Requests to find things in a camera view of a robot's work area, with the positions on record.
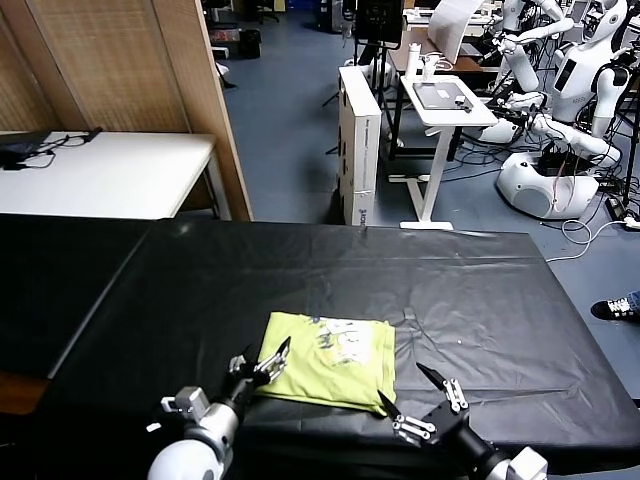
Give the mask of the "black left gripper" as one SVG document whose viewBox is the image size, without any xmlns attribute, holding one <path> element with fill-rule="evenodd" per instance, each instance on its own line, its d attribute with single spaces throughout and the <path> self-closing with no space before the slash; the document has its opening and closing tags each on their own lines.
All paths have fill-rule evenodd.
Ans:
<svg viewBox="0 0 640 480">
<path fill-rule="evenodd" d="M 276 352 L 255 365 L 256 356 L 252 344 L 229 361 L 218 402 L 232 409 L 245 409 L 260 385 L 268 385 L 281 375 L 287 365 L 291 337 L 287 337 Z"/>
</svg>

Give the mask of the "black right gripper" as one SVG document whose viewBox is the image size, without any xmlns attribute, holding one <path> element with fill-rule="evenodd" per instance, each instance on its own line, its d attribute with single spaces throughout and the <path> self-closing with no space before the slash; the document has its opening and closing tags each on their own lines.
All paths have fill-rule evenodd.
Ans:
<svg viewBox="0 0 640 480">
<path fill-rule="evenodd" d="M 406 416 L 382 392 L 378 391 L 383 409 L 392 422 L 394 434 L 414 446 L 438 445 L 459 439 L 469 427 L 469 404 L 456 378 L 446 379 L 437 370 L 417 362 L 417 368 L 448 401 L 441 402 L 422 420 Z"/>
</svg>

